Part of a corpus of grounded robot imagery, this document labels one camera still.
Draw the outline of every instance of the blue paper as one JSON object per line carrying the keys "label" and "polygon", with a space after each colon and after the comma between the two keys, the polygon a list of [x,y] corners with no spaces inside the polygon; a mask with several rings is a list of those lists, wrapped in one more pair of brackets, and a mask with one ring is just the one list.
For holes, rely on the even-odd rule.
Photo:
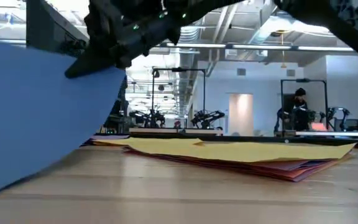
{"label": "blue paper", "polygon": [[70,80],[74,61],[0,43],[0,189],[71,153],[108,117],[125,73]]}

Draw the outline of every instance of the wooden table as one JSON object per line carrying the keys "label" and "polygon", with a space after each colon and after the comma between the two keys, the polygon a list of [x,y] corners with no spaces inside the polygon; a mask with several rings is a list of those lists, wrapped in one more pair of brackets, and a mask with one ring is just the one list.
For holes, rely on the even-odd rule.
{"label": "wooden table", "polygon": [[356,158],[300,183],[83,147],[0,193],[0,224],[358,224]]}

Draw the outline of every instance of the ceiling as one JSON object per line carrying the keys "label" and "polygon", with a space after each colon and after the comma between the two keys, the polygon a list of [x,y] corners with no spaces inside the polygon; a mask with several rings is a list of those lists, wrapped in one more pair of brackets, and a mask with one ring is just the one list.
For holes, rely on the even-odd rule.
{"label": "ceiling", "polygon": [[[48,0],[61,15],[86,34],[83,18],[88,13],[88,0]],[[25,40],[25,1],[0,0],[0,39]],[[285,30],[272,36],[276,30]],[[295,21],[280,12],[271,0],[246,0],[208,13],[200,21],[182,28],[180,42],[237,43],[268,45],[344,46],[323,27],[313,27]],[[127,69],[129,87],[127,98],[133,110],[147,111],[151,107],[153,67],[194,67],[199,61],[256,61],[293,62],[305,66],[324,55],[321,52],[220,50],[209,49],[154,49],[148,57],[136,58]],[[165,114],[183,116],[190,99],[195,78],[192,72],[160,72],[156,79],[156,106]]]}

